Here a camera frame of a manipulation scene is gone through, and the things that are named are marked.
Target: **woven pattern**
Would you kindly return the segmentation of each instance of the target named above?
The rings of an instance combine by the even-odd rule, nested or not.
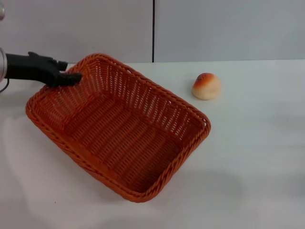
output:
[[[26,113],[79,166],[125,199],[155,197],[210,132],[203,113],[107,55],[90,55],[69,72],[81,72],[81,82],[43,87]]]

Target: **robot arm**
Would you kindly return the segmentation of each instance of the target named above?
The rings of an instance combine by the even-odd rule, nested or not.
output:
[[[0,21],[4,19],[4,5],[0,0]],[[68,63],[29,52],[28,56],[7,54],[0,48],[0,82],[3,79],[36,80],[55,87],[74,85],[80,73],[65,73]]]

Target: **cable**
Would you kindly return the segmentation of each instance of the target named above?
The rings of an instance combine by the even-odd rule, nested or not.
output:
[[[4,90],[8,88],[9,84],[10,84],[10,79],[7,79],[6,85],[3,89],[0,90],[0,93],[4,92]]]
[[[156,19],[155,19],[155,15],[156,15],[156,3],[155,3],[155,0],[152,0],[152,62],[154,63],[154,31],[155,31],[155,22],[156,22]]]

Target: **browned bun top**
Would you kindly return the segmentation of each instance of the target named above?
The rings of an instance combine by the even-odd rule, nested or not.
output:
[[[197,77],[193,88],[206,86],[214,77],[215,77],[215,75],[212,74],[212,73],[202,73],[202,74],[200,74]]]

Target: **basket bottom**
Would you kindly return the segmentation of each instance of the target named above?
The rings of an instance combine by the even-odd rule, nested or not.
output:
[[[90,160],[103,173],[143,193],[181,148],[166,133],[137,115],[124,104],[101,95],[74,116],[64,132],[77,143],[74,145],[90,152]]]

